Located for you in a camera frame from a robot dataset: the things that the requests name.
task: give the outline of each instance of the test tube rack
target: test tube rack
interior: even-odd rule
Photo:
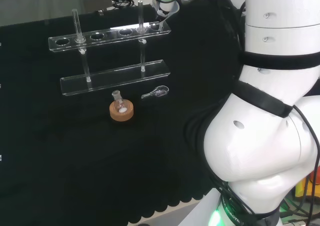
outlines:
[[[146,38],[168,34],[171,29],[166,22],[144,23],[142,1],[138,1],[139,24],[82,33],[76,9],[72,10],[72,16],[76,34],[50,37],[48,39],[49,49],[52,52],[78,49],[82,60],[84,74],[60,79],[61,91],[64,96],[167,77],[170,74],[170,70],[163,60],[146,62]],[[87,47],[121,43],[129,40],[138,40],[140,47],[139,64],[90,73]]]

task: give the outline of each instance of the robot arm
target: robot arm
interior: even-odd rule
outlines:
[[[245,1],[245,51],[269,56],[320,52],[319,0]],[[244,65],[239,80],[289,106],[296,104],[320,137],[320,98],[302,98],[319,75],[320,66],[278,70]],[[266,214],[314,170],[317,147],[295,110],[281,118],[231,94],[205,133],[204,152],[212,171],[231,182],[256,214]]]

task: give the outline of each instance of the equipment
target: equipment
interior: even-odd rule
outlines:
[[[284,197],[319,165],[320,96],[303,96],[320,75],[320,0],[245,0],[245,47],[239,14],[227,1],[245,48],[243,68],[220,110],[192,116],[188,142],[222,196],[213,226],[281,226]],[[313,202],[306,225],[312,212]]]

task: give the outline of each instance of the black cable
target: black cable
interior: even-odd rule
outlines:
[[[245,48],[245,34],[241,28],[241,24],[240,24],[240,19],[238,17],[237,11],[236,11],[236,7],[233,5],[231,0],[226,0],[227,3],[229,4],[229,7],[231,9],[231,12],[233,14],[234,20],[235,20],[235,25],[236,25],[236,31],[238,33],[238,39],[239,39],[239,43],[240,43],[240,48],[241,50]]]
[[[302,200],[298,205],[296,205],[295,203],[291,202],[291,204],[293,206],[295,206],[295,210],[288,210],[287,212],[283,212],[283,213],[280,213],[280,218],[285,218],[285,217],[288,217],[288,216],[291,216],[291,215],[297,215],[296,213],[298,213],[299,211],[303,212],[304,210],[302,209],[302,206],[304,205],[305,201],[306,201],[306,198],[307,198],[307,191],[308,191],[308,182],[309,182],[309,178],[310,176],[308,175],[305,179],[305,184],[304,184],[304,190],[303,190],[303,197],[302,197]]]
[[[308,127],[314,141],[316,144],[316,149],[317,149],[317,154],[316,154],[316,160],[315,160],[315,165],[314,165],[314,175],[313,175],[313,182],[312,182],[312,191],[311,191],[311,203],[310,203],[310,210],[309,210],[309,216],[306,222],[306,226],[309,226],[311,219],[313,217],[313,210],[314,210],[314,204],[315,204],[315,193],[316,193],[316,180],[317,180],[317,171],[318,171],[318,165],[319,165],[319,160],[320,160],[320,144],[319,140],[317,138],[317,135],[313,128],[311,127],[310,123],[308,122],[307,118],[304,116],[304,114],[300,111],[300,109],[293,105],[293,108],[297,111],[297,113],[300,115],[306,126]]]
[[[246,8],[246,1],[244,1],[240,7],[240,18],[242,17],[242,13],[245,11],[245,8]]]

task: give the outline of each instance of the black tablecloth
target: black tablecloth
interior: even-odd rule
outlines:
[[[136,7],[80,16],[84,32],[137,21]],[[1,226],[124,226],[211,189],[183,125],[230,90],[237,42],[207,0],[181,6],[168,24],[170,34],[147,39],[146,61],[163,59],[169,77],[116,88],[134,104],[126,123],[110,118],[114,88],[62,96],[60,78],[83,74],[81,59],[50,52],[48,37],[73,34],[71,17],[0,28]],[[139,59],[136,40],[88,48],[91,72]],[[140,99],[159,85],[169,94]]]

